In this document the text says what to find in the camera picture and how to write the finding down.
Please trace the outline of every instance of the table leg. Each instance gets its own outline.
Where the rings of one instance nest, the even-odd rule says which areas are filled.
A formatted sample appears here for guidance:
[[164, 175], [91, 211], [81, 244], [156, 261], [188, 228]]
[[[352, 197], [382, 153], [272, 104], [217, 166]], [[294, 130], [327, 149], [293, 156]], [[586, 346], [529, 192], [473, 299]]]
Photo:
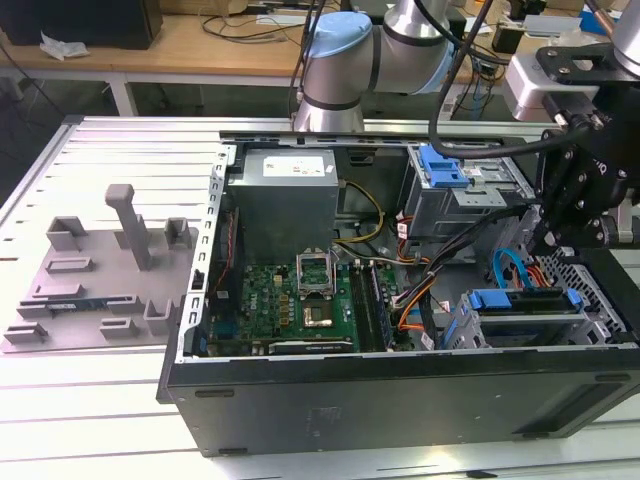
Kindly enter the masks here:
[[447, 92], [447, 96], [444, 98], [442, 108], [440, 109], [440, 115], [438, 115], [439, 121], [451, 120], [451, 113], [453, 112], [456, 103], [458, 103], [458, 97], [464, 93], [466, 87], [466, 85], [461, 83], [454, 83], [451, 85], [451, 88]]
[[6, 92], [9, 97], [16, 102], [19, 102], [24, 98], [20, 85], [18, 85], [18, 81], [15, 78], [0, 78], [0, 89]]
[[113, 99], [118, 107], [118, 113], [122, 117], [135, 117], [138, 115], [138, 108], [136, 107], [135, 99], [133, 98], [133, 92], [131, 91], [131, 85], [121, 79], [109, 80], [111, 86], [111, 93]]

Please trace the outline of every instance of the red wire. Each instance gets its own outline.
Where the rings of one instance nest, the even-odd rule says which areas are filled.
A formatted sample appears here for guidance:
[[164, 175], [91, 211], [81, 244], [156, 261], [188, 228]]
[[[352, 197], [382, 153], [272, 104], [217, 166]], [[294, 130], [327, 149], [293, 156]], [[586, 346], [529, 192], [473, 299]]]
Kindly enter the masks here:
[[222, 271], [222, 274], [218, 277], [216, 286], [213, 287], [213, 290], [211, 293], [214, 293], [216, 290], [218, 290], [220, 283], [222, 283], [222, 280], [224, 280], [224, 277], [227, 275], [227, 272], [231, 267], [231, 258], [233, 257], [232, 240], [233, 240], [233, 215], [230, 213], [229, 214], [229, 235], [227, 237], [227, 264], [225, 265], [224, 270]]

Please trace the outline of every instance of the blue drive latch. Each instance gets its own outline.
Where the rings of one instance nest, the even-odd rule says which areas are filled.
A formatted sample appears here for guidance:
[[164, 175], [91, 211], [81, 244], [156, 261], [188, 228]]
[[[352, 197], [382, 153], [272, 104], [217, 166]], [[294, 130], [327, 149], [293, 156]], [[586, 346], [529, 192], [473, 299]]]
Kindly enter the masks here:
[[434, 188], [466, 188], [469, 179], [460, 170], [455, 158], [444, 158], [431, 145], [420, 147], [420, 163], [431, 179]]

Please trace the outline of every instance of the yellow wire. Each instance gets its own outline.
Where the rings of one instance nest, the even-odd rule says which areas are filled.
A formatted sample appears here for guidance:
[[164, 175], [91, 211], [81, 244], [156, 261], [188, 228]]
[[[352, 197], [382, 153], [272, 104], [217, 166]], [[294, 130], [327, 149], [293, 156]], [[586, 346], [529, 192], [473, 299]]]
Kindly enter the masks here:
[[382, 207], [380, 207], [380, 204], [376, 202], [376, 199], [373, 198], [373, 196], [369, 192], [367, 192], [364, 188], [362, 188], [361, 185], [357, 184], [356, 182], [352, 182], [351, 180], [347, 180], [345, 183], [359, 190], [360, 193], [362, 193], [365, 197], [367, 197], [371, 201], [371, 203], [373, 203], [373, 205], [376, 207], [376, 210], [378, 211], [378, 225], [376, 225], [376, 229], [373, 232], [368, 233], [366, 235], [362, 235], [360, 237], [336, 238], [334, 242], [335, 243], [366, 242], [370, 238], [373, 238], [376, 235], [378, 235], [378, 233], [380, 233], [380, 231], [382, 230], [382, 225], [384, 223], [384, 212], [382, 211]]

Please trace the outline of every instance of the label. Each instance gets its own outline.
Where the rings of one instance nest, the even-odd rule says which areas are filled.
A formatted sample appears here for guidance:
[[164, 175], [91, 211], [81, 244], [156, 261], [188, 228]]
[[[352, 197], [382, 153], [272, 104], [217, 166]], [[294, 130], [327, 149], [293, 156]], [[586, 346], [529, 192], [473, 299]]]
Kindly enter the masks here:
[[409, 229], [407, 228], [406, 223], [398, 224], [398, 238], [402, 238], [403, 240], [407, 239]]
[[435, 347], [435, 343], [433, 340], [431, 340], [431, 337], [429, 335], [427, 335], [427, 332], [422, 332], [422, 336], [420, 337], [420, 341], [422, 342], [422, 344], [424, 345], [424, 347], [427, 350], [433, 350], [433, 347]]
[[49, 310], [75, 310], [76, 306], [73, 303], [56, 303], [55, 305], [47, 305]]
[[265, 177], [324, 177], [322, 157], [267, 157]]
[[481, 177], [482, 176], [482, 172], [480, 171], [479, 168], [476, 168], [476, 167], [463, 168], [462, 171], [465, 173], [465, 175], [470, 175], [472, 177]]
[[440, 308], [434, 308], [433, 313], [451, 313], [451, 307], [449, 306], [449, 300], [445, 300], [444, 302], [438, 302]]

